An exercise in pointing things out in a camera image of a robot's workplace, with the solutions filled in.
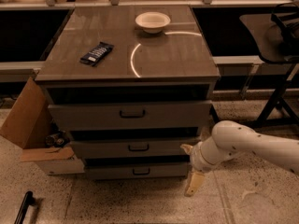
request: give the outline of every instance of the gray cabinet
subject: gray cabinet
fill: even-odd
[[[165,13],[172,23],[160,34],[146,34],[135,17],[148,10]],[[118,16],[125,25],[113,22]],[[73,17],[36,82],[86,175],[186,176],[189,156],[180,145],[199,141],[219,78],[190,8],[77,7]],[[112,52],[96,67],[80,63],[99,40],[113,44]]]

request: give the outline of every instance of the cabinet top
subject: cabinet top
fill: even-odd
[[[135,23],[144,12],[170,23],[151,35]],[[99,42],[114,46],[95,67],[79,60]],[[36,81],[212,78],[213,62],[189,6],[76,7]]]

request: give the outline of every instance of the open cardboard box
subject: open cardboard box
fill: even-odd
[[[71,147],[45,147],[53,133],[52,117],[42,90],[29,78],[0,129],[0,135],[22,148],[21,161],[34,161],[46,174],[83,173]]]

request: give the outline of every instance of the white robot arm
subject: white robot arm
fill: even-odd
[[[232,121],[221,121],[211,136],[195,146],[181,145],[190,155],[192,171],[188,177],[186,196],[193,196],[204,181],[205,173],[239,152],[250,152],[277,166],[299,175],[299,140],[256,133]]]

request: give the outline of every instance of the tiled floor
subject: tiled floor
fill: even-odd
[[[255,119],[263,105],[214,104],[222,119],[236,120]],[[0,126],[9,110],[9,105],[0,109]],[[297,126],[259,132],[299,139]],[[185,179],[91,181],[84,175],[48,176],[34,163],[20,163],[20,154],[0,136],[1,224],[14,222],[27,190],[34,193],[38,208],[30,207],[24,223],[299,223],[299,177],[252,154],[208,173],[191,198],[183,195]]]

